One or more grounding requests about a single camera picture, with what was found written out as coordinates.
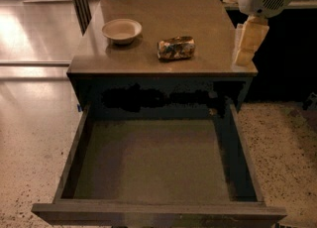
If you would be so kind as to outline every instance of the drawer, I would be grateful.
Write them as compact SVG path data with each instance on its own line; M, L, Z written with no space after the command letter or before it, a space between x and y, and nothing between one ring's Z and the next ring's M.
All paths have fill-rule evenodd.
M51 225L270 227L286 213L261 194L234 105L225 116L100 119L83 111Z

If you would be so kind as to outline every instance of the table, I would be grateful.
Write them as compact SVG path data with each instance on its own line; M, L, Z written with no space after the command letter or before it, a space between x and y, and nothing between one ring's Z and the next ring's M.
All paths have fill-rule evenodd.
M129 18L130 45L102 36ZM159 40L192 36L191 59L159 61ZM50 224L270 227L237 119L257 70L232 65L234 27L220 0L101 0L68 69L83 115Z

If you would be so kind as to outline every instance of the metal bar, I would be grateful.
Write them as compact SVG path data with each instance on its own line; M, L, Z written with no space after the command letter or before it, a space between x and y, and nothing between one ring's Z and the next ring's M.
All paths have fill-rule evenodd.
M70 60L31 61L31 60L0 60L0 66L42 66L42 67L69 67Z

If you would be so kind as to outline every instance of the white bowl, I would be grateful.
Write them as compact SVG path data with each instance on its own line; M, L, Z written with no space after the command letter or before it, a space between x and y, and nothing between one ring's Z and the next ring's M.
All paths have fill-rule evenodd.
M102 28L102 33L115 44L127 45L141 33L141 30L142 26L137 21L131 19L116 19L107 22Z

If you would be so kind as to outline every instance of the floor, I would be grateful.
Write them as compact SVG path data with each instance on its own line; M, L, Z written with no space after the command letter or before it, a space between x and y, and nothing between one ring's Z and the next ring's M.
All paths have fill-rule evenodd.
M0 60L70 60L80 37L70 1L0 0ZM31 208L53 200L81 116L65 72L0 67L1 227L51 227ZM239 119L266 204L286 208L283 225L317 227L317 111L247 103Z

